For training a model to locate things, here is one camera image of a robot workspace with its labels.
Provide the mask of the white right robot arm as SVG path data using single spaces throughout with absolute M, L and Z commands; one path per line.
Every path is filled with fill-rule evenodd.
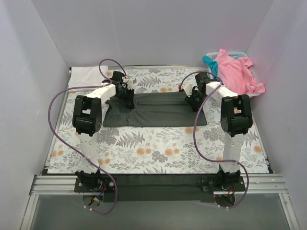
M 224 131 L 224 153 L 219 164 L 217 174 L 207 179 L 201 178 L 200 185 L 204 192 L 215 189 L 234 193 L 239 185 L 244 185 L 240 170 L 244 168 L 240 162 L 240 153 L 245 135 L 253 125 L 250 97 L 246 94 L 237 94 L 227 89 L 223 81 L 206 71 L 194 72 L 196 86 L 180 84 L 179 90 L 186 94 L 186 102 L 196 112 L 194 126 L 203 107 L 209 98 L 216 100 L 220 108 L 220 124 Z

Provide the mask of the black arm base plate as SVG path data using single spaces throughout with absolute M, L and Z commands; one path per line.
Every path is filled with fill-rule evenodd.
M 115 191 L 104 193 L 104 202 L 118 201 L 201 201 L 214 202 L 214 193 L 236 194 L 244 192 L 246 184 L 240 178 L 233 186 L 225 187 L 217 182 L 216 174 L 113 174 Z M 75 180 L 74 192 L 85 192 Z

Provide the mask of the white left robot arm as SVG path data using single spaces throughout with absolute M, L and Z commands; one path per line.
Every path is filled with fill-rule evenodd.
M 78 95 L 75 99 L 72 125 L 78 133 L 81 153 L 85 156 L 83 166 L 75 174 L 79 186 L 85 192 L 115 191 L 115 181 L 97 168 L 97 134 L 103 124 L 102 106 L 112 97 L 121 99 L 124 105 L 133 109 L 133 81 L 122 72 L 114 71 L 110 80 L 87 95 Z

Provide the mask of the dark grey t shirt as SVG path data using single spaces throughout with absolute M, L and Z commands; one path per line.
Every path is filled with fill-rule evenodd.
M 134 109 L 125 108 L 117 97 L 107 101 L 104 127 L 192 127 L 197 112 L 183 92 L 136 93 Z

